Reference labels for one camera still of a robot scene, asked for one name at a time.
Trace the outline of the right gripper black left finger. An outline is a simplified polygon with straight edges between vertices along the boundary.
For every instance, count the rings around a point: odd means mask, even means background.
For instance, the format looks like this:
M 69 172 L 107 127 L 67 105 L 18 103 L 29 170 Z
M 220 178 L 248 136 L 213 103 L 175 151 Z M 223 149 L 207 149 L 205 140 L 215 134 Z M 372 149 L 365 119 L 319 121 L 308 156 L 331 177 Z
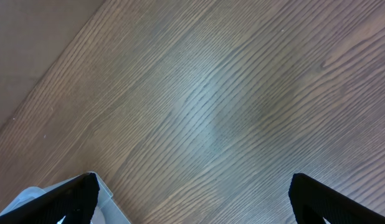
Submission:
M 100 187 L 94 173 L 82 174 L 0 216 L 0 224 L 89 224 Z

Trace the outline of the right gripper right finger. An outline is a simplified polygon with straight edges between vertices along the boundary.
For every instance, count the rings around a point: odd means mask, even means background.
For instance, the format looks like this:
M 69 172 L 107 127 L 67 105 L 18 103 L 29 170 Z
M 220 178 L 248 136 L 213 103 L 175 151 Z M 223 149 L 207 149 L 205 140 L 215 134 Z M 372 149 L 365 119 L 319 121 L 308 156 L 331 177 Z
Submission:
M 293 174 L 288 196 L 298 224 L 385 224 L 384 216 L 303 173 Z

